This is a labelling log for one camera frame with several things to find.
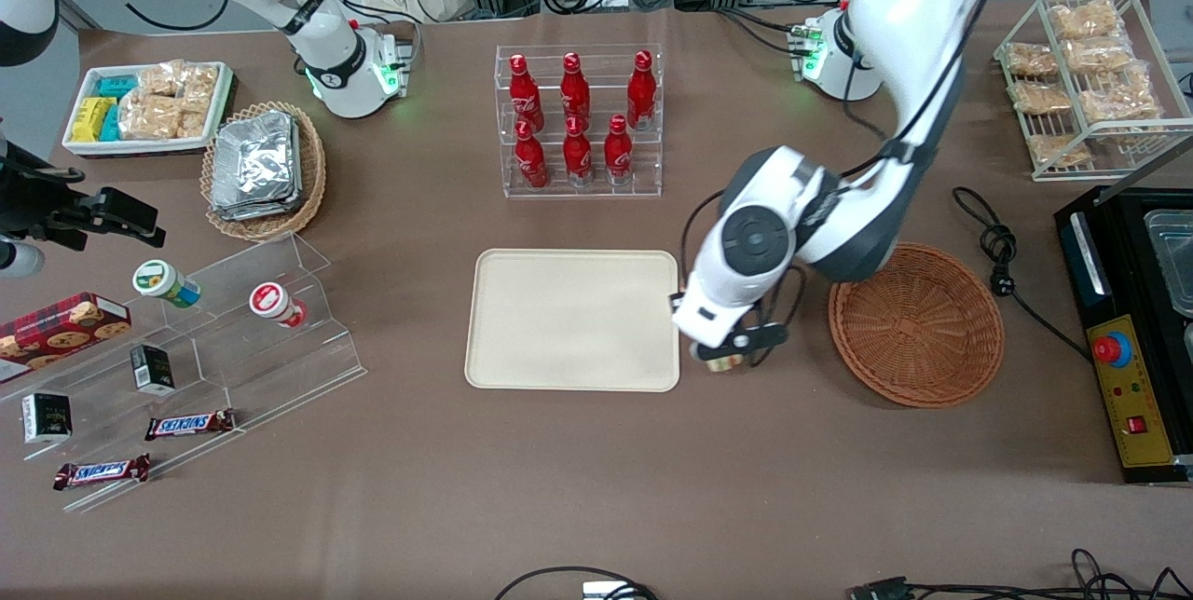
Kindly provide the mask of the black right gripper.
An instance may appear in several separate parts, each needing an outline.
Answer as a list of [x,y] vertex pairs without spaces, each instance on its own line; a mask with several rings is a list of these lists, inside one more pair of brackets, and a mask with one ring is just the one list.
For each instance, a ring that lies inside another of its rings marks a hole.
[[84,249],[89,234],[116,234],[153,248],[165,246],[157,209],[104,185],[93,194],[75,188],[82,171],[60,171],[20,146],[4,146],[1,155],[1,231],[4,239],[47,240],[67,249]]

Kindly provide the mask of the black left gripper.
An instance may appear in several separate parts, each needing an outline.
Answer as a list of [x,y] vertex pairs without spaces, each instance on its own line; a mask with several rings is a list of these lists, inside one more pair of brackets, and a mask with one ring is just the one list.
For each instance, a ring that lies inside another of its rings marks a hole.
[[737,324],[733,330],[733,344],[709,347],[703,344],[690,344],[692,358],[700,361],[730,360],[741,361],[741,357],[754,357],[775,350],[789,341],[787,324],[764,323],[754,327]]

